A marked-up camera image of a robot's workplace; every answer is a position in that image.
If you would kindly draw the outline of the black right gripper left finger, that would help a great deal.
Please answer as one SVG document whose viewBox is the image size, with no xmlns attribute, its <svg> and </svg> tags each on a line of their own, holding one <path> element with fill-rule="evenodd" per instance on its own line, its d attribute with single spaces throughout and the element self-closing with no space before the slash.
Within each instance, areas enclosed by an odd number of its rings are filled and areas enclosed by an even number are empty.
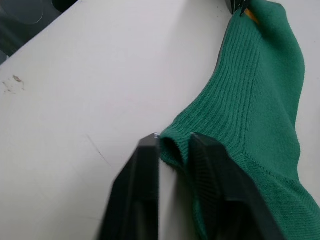
<svg viewBox="0 0 320 240">
<path fill-rule="evenodd" d="M 217 140 L 192 133 L 188 171 L 209 240 L 283 240 L 253 180 Z"/>
</svg>

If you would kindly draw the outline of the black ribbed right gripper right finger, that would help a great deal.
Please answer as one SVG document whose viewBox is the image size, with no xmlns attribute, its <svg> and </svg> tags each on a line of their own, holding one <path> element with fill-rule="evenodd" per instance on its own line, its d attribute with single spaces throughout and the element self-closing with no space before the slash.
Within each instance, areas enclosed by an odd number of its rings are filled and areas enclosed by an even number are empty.
<svg viewBox="0 0 320 240">
<path fill-rule="evenodd" d="M 252 12 L 248 9 L 251 0 L 225 0 L 225 3 L 232 15 L 240 10 L 240 16 L 243 14 L 246 14 L 249 17 L 253 16 Z"/>
</svg>

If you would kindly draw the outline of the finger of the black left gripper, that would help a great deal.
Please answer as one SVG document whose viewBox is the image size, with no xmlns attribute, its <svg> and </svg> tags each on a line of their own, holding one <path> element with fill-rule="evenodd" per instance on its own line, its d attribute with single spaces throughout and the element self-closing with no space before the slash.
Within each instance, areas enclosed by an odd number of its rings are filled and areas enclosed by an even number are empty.
<svg viewBox="0 0 320 240">
<path fill-rule="evenodd" d="M 142 138 L 113 182 L 98 240 L 159 238 L 159 161 L 157 133 Z"/>
</svg>

